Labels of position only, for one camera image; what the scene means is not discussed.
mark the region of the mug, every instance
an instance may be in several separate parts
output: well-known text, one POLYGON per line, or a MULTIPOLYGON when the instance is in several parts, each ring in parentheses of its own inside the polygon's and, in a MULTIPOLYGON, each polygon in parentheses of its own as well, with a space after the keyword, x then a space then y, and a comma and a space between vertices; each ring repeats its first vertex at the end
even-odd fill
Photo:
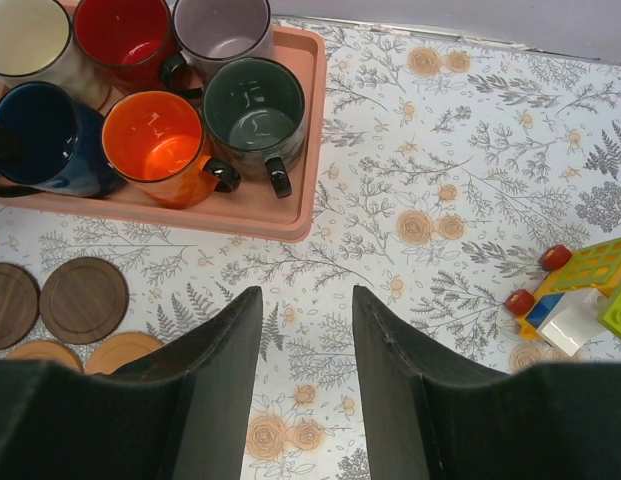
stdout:
POLYGON ((221 68, 205 88, 203 121, 223 157, 244 178, 270 180, 278 198, 292 194, 288 171, 305 147, 305 98, 286 67, 243 58, 221 68))
POLYGON ((0 78, 59 85, 99 108, 110 84, 75 44, 68 12, 57 0, 0 0, 0 78))
POLYGON ((170 88, 173 72, 186 64, 192 65, 205 83, 233 60, 271 58, 274 53, 268 0, 178 0, 172 23, 184 51, 164 64, 162 80, 186 98, 201 98, 201 90, 170 88))
POLYGON ((106 116, 101 141, 119 174, 165 207, 187 208, 241 183, 234 168, 213 157, 197 111, 169 92, 119 100, 106 116))
POLYGON ((126 93, 163 88, 161 65, 179 52, 163 0, 82 0, 74 32, 79 47, 126 93))
POLYGON ((10 90, 0 100, 0 137, 4 145, 18 147, 4 150, 0 175, 21 187, 0 186, 0 197, 39 190, 104 197, 122 187, 125 181, 101 150, 102 125, 99 112, 51 83, 24 83, 10 90))

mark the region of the red toy wheel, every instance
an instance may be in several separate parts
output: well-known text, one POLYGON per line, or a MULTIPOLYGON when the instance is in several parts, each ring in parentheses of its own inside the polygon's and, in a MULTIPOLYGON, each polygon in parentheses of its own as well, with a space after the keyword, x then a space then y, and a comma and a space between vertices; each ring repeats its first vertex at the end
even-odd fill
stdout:
POLYGON ((559 270, 572 258, 572 253, 563 245, 555 245, 554 247, 546 250, 546 253, 541 255, 539 263, 544 270, 553 272, 559 270))
POLYGON ((534 296, 527 290, 517 290, 508 297, 503 306, 515 317, 520 317, 534 307, 534 296))

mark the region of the mug rim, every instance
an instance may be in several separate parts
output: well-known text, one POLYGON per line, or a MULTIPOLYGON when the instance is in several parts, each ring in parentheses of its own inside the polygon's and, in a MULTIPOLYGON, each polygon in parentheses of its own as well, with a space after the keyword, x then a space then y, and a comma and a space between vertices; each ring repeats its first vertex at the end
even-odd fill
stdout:
POLYGON ((246 54, 256 49, 257 46, 266 37, 266 35, 268 34, 268 31, 270 31, 270 29, 272 28, 272 7, 270 7, 270 2, 268 0, 263 0, 263 2, 265 2, 266 4, 268 21, 266 22, 265 29, 263 30, 263 32, 261 32, 261 35, 259 35, 259 38, 252 45, 250 45, 250 47, 246 48, 242 52, 236 53, 229 57, 223 57, 223 58, 206 57, 205 55, 201 55, 200 53, 197 53, 194 50, 192 50, 190 47, 188 47, 188 45, 186 45, 186 43, 179 36, 179 31, 177 30, 177 25, 176 25, 176 18, 177 18, 177 8, 179 8, 179 4, 182 1, 185 1, 185 0, 177 0, 177 2, 174 4, 174 9, 173 9, 172 16, 171 16, 172 18, 170 19, 172 30, 174 31, 174 36, 177 38, 177 42, 179 42, 179 45, 181 45, 181 47, 183 47, 188 53, 190 53, 191 55, 194 55, 196 58, 205 60, 207 62, 227 63, 227 62, 232 62, 234 60, 240 60, 241 57, 244 57, 246 54))
POLYGON ((201 150, 203 149, 206 140, 207 140, 207 132, 205 130, 205 128, 203 128, 203 124, 201 122, 201 117, 199 117, 199 113, 197 112, 197 110, 190 105, 183 97, 176 95, 172 92, 167 92, 165 90, 142 90, 140 92, 135 92, 135 93, 131 93, 129 95, 125 95, 124 97, 120 98, 119 100, 117 100, 115 102, 114 105, 112 105, 112 107, 110 107, 110 109, 108 110, 108 112, 104 115, 104 120, 103 120, 103 125, 101 126, 101 149, 103 150, 103 153, 106 157, 106 160, 108 161, 108 164, 110 166, 112 166, 112 168, 119 174, 121 175, 123 178, 125 178, 126 180, 130 180, 132 182, 135 183, 142 183, 142 184, 151 184, 151 183, 158 183, 158 182, 164 182, 166 180, 170 180, 171 178, 176 177, 177 175, 179 175, 180 173, 184 172, 187 168, 189 168, 198 158, 199 158, 199 154, 201 153, 201 150), (115 108, 117 108, 118 106, 121 105, 122 102, 124 102, 125 100, 128 100, 134 96, 137 95, 144 95, 144 94, 148 94, 148 93, 160 93, 160 94, 165 94, 171 97, 175 97, 177 98, 179 101, 182 101, 183 103, 185 103, 186 105, 188 105, 188 107, 194 111, 194 114, 196 115, 196 117, 199 119, 199 127, 201 129, 201 139, 199 140, 199 146, 197 147, 197 152, 194 154, 194 156, 190 159, 190 161, 188 163, 186 163, 180 170, 168 175, 167 177, 161 177, 161 178, 157 178, 154 180, 145 180, 142 178, 137 178, 137 177, 133 177, 132 175, 128 175, 127 173, 124 173, 121 171, 121 169, 119 167, 117 167, 109 158, 108 156, 108 152, 106 151, 106 146, 105 146, 105 142, 103 139, 103 134, 105 132, 106 129, 106 124, 108 122, 108 119, 110 118, 110 114, 114 111, 115 108))
POLYGON ((244 153, 259 153, 259 152, 265 152, 267 150, 270 150, 271 148, 275 148, 278 145, 281 145, 284 142, 287 142, 299 129, 299 127, 303 124, 303 120, 306 116, 306 96, 305 96, 305 92, 303 91, 303 87, 301 85, 301 82, 299 81, 299 79, 297 78, 297 76, 292 72, 292 70, 290 70, 288 67, 286 67, 284 64, 277 62, 276 60, 272 60, 270 58, 265 58, 265 57, 244 57, 244 58, 239 58, 237 60, 234 60, 230 63, 227 63, 226 65, 224 65, 223 67, 221 67, 219 69, 219 71, 215 74, 215 76, 212 78, 212 80, 210 80, 208 82, 207 85, 204 85, 203 87, 204 92, 203 92, 203 101, 202 101, 202 105, 201 105, 201 120, 203 121, 204 126, 206 127, 205 130, 210 132, 210 136, 217 142, 221 143, 222 145, 227 145, 228 147, 230 147, 232 150, 236 150, 237 152, 244 152, 244 153), (214 130, 210 127, 209 122, 206 119, 206 96, 208 95, 208 92, 210 91, 210 85, 212 84, 212 82, 215 81, 215 79, 218 77, 218 75, 225 69, 228 69, 230 67, 232 67, 233 65, 236 65, 238 63, 242 63, 242 62, 251 62, 251 61, 257 61, 257 62, 267 62, 270 63, 272 65, 274 65, 275 67, 279 67, 280 69, 282 69, 285 73, 287 73, 292 80, 295 82, 295 84, 297 85, 297 88, 299 89, 299 92, 301 93, 301 119, 298 122, 295 122, 295 126, 294 128, 290 131, 290 133, 288 133, 288 135, 286 135, 284 138, 282 138, 281 140, 279 140, 277 143, 275 143, 274 145, 270 145, 269 147, 266 148, 239 148, 239 147, 235 147, 234 145, 230 145, 230 143, 222 140, 221 138, 219 138, 218 135, 216 135, 214 133, 214 130))
POLYGON ((88 53, 85 48, 83 48, 83 45, 81 45, 81 42, 79 41, 79 35, 77 34, 77 15, 79 14, 79 10, 81 9, 81 6, 85 3, 88 2, 90 0, 79 0, 79 3, 77 4, 75 10, 74 10, 74 14, 72 16, 72 33, 74 35, 74 38, 76 40, 76 44, 79 47, 79 49, 81 50, 81 52, 87 56, 92 62, 96 63, 97 65, 101 66, 101 67, 105 67, 105 68, 112 68, 112 69, 124 69, 124 68, 133 68, 133 67, 138 67, 139 65, 142 65, 144 63, 146 63, 147 61, 149 61, 151 58, 159 55, 159 52, 161 52, 164 47, 168 44, 168 41, 170 40, 170 35, 173 33, 173 27, 172 27, 172 12, 170 11, 170 7, 168 6, 168 4, 166 3, 165 0, 159 0, 162 4, 163 4, 163 8, 165 9, 166 13, 168 14, 168 28, 166 29, 166 33, 163 37, 163 40, 161 41, 161 43, 159 44, 159 46, 157 47, 157 49, 152 52, 149 56, 147 56, 146 58, 144 58, 143 60, 139 60, 138 62, 135 63, 127 63, 125 65, 115 65, 115 64, 110 64, 110 63, 105 63, 102 62, 101 60, 96 59, 93 55, 91 55, 90 53, 88 53))
POLYGON ((3 77, 3 78, 25 78, 25 77, 31 77, 33 75, 37 75, 37 74, 39 74, 39 73, 41 73, 41 72, 51 68, 55 63, 57 63, 57 61, 68 50, 68 47, 70 46, 70 43, 72 43, 72 38, 74 36, 74 27, 73 27, 73 22, 70 19, 70 14, 68 13, 68 11, 65 9, 65 7, 61 4, 61 2, 59 0, 49 0, 49 1, 55 3, 57 5, 57 7, 59 7, 61 9, 61 11, 63 12, 63 14, 66 17, 66 22, 68 24, 68 38, 66 38, 66 44, 63 46, 63 48, 59 52, 59 55, 54 57, 54 59, 51 60, 50 63, 44 65, 43 67, 40 67, 37 70, 32 71, 32 72, 20 73, 19 75, 9 75, 9 74, 5 74, 5 73, 1 73, 0 72, 0 77, 3 77))
POLYGON ((59 87, 58 85, 55 85, 54 83, 49 83, 49 82, 43 82, 40 80, 36 80, 36 81, 32 81, 32 82, 24 82, 20 85, 17 85, 14 88, 11 88, 10 91, 8 93, 6 93, 3 98, 1 98, 0 100, 0 106, 3 104, 4 101, 6 101, 6 99, 13 93, 16 92, 17 90, 20 90, 22 88, 26 88, 26 87, 32 87, 32 86, 38 86, 38 87, 45 87, 45 88, 50 88, 54 91, 56 91, 57 93, 60 93, 68 102, 68 104, 70 104, 70 107, 72 108, 72 116, 74 117, 74 126, 75 126, 75 132, 74 135, 72 136, 72 138, 75 140, 74 145, 72 147, 72 154, 68 157, 66 164, 63 166, 62 169, 60 169, 57 173, 55 173, 52 177, 46 179, 46 180, 42 180, 39 182, 35 182, 35 183, 31 183, 31 182, 22 182, 22 181, 16 181, 14 180, 12 177, 12 175, 7 175, 6 172, 3 170, 3 168, 0 167, 0 173, 1 175, 3 175, 4 177, 6 177, 8 180, 10 180, 13 183, 19 184, 19 185, 23 185, 26 187, 36 187, 37 185, 41 185, 42 183, 48 182, 50 180, 52 180, 54 177, 56 177, 57 175, 59 175, 60 173, 62 173, 66 167, 70 164, 70 162, 72 161, 72 158, 74 157, 74 154, 77 151, 77 147, 79 145, 79 129, 80 129, 80 120, 79 120, 79 109, 77 106, 77 101, 72 98, 63 88, 59 87))

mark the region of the toy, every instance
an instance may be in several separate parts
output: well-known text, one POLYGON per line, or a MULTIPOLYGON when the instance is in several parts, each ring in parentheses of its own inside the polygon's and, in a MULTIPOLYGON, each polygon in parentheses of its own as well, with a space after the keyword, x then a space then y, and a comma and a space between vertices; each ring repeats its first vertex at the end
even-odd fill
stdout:
POLYGON ((517 290, 504 302, 522 338, 566 355, 605 329, 621 339, 621 238, 574 252, 556 245, 539 262, 550 274, 534 294, 517 290))

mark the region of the floral tablecloth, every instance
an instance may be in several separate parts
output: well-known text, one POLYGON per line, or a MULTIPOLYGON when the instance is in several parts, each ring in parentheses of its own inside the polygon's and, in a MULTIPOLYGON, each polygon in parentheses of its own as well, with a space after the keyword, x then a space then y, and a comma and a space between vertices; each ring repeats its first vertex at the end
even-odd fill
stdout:
MULTIPOLYGON (((545 248, 621 236, 621 68, 288 22, 328 52, 314 224, 299 244, 0 205, 0 261, 40 284, 97 255, 130 286, 119 332, 169 341, 249 285, 264 328, 242 478, 369 478, 351 292, 490 367, 561 356, 500 307, 545 248)), ((27 340, 50 337, 39 322, 27 340)), ((94 345, 73 347, 86 359, 94 345)), ((581 359, 621 359, 610 334, 581 359)))

